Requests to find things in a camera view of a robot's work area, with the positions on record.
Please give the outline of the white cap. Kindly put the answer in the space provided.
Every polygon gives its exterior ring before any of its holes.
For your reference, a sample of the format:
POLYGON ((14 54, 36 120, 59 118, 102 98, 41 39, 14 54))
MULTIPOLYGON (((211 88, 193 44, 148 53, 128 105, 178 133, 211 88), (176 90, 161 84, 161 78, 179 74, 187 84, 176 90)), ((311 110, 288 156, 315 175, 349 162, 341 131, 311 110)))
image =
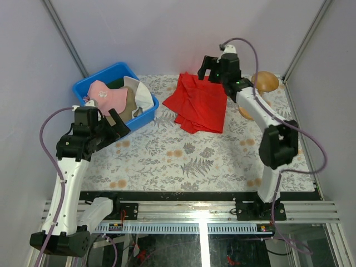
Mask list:
POLYGON ((129 76, 125 76, 123 80, 124 86, 131 88, 135 95, 136 109, 132 111, 132 118, 154 107, 152 94, 143 82, 129 76))

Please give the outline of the wooden hat stand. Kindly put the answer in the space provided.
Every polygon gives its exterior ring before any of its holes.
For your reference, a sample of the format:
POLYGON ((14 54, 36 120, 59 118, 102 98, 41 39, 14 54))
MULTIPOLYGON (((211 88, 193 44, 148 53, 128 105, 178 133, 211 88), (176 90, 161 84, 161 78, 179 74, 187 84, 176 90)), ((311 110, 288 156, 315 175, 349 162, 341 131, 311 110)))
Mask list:
POLYGON ((268 71, 260 71, 257 75, 252 75, 251 82, 254 83, 255 81, 260 96, 263 96, 264 93, 273 92, 279 87, 279 80, 276 75, 268 71))

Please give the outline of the red cloth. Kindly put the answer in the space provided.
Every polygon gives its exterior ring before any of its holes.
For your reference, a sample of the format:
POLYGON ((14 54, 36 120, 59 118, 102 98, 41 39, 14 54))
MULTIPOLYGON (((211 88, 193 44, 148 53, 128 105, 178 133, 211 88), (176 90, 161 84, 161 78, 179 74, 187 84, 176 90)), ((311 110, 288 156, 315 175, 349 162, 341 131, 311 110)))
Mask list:
POLYGON ((176 90, 163 105, 177 114, 174 123, 184 131, 223 133, 227 95, 221 84, 197 75, 181 73, 176 90))

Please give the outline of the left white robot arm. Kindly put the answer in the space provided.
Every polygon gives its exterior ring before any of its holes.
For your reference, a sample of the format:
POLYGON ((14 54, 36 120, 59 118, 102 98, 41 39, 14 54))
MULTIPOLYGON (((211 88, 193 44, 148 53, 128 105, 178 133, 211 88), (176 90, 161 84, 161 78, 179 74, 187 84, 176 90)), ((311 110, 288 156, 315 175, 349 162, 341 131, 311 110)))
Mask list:
POLYGON ((81 258, 89 248, 90 237, 101 221, 117 219, 122 213, 118 196, 101 193, 91 200, 81 217, 77 216, 84 175, 92 155, 128 135, 130 129, 115 109, 109 110, 114 121, 92 106, 73 106, 74 122, 68 133, 56 145, 56 155, 48 155, 57 178, 47 217, 37 233, 30 237, 31 247, 41 255, 58 255, 81 258))

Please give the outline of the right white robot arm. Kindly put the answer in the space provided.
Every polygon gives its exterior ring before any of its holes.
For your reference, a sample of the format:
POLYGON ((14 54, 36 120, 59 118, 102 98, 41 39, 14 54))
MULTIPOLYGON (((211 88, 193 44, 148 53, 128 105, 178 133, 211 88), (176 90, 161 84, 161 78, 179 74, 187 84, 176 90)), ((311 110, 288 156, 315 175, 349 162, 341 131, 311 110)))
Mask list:
POLYGON ((199 80, 204 79, 207 70, 210 70, 208 81, 221 84, 225 94, 249 113, 263 134, 259 146, 259 157, 264 164, 263 178, 257 192, 259 200, 253 210, 257 218, 267 219, 274 211, 273 200, 279 198, 277 172, 298 154, 298 133, 284 123, 294 127, 298 124, 280 116, 254 91, 252 82, 241 76, 236 53, 219 58, 205 56, 197 72, 199 80))

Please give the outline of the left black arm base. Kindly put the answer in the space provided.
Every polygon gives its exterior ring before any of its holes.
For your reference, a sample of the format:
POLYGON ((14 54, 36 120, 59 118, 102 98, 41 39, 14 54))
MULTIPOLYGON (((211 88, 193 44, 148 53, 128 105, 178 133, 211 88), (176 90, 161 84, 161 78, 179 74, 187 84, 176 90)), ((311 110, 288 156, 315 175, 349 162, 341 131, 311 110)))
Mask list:
POLYGON ((136 202, 115 202, 113 211, 107 217, 109 220, 119 220, 124 223, 126 221, 135 221, 139 214, 139 204, 136 202))

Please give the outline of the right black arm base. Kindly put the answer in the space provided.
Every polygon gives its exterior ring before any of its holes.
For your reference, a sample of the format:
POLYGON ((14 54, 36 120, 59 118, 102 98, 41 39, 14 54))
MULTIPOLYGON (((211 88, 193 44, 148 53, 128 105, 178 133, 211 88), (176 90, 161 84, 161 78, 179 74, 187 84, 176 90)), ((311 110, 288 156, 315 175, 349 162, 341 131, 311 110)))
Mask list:
MULTIPOLYGON (((271 221, 272 203, 263 203, 259 198, 253 201, 237 201, 236 213, 239 221, 271 221)), ((285 221, 285 207, 280 200, 274 205, 275 221, 285 221)))

